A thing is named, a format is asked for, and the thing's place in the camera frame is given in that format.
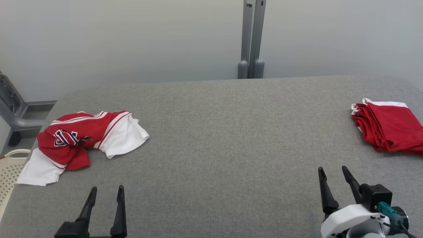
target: gray fabric surface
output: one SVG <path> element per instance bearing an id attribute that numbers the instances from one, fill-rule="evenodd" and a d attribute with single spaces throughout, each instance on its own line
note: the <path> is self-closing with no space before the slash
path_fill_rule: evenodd
<path id="1" fill-rule="evenodd" d="M 133 112 L 150 134 L 58 183 L 17 185 L 0 237 L 52 237 L 98 187 L 90 233 L 107 235 L 125 186 L 129 237 L 320 237 L 317 168 L 341 206 L 354 203 L 341 166 L 359 183 L 381 183 L 422 235 L 423 160 L 376 152 L 351 119 L 352 103 L 405 102 L 423 120 L 423 96 L 390 77 L 327 76 L 104 86 L 59 100 L 47 122 L 85 111 Z"/>

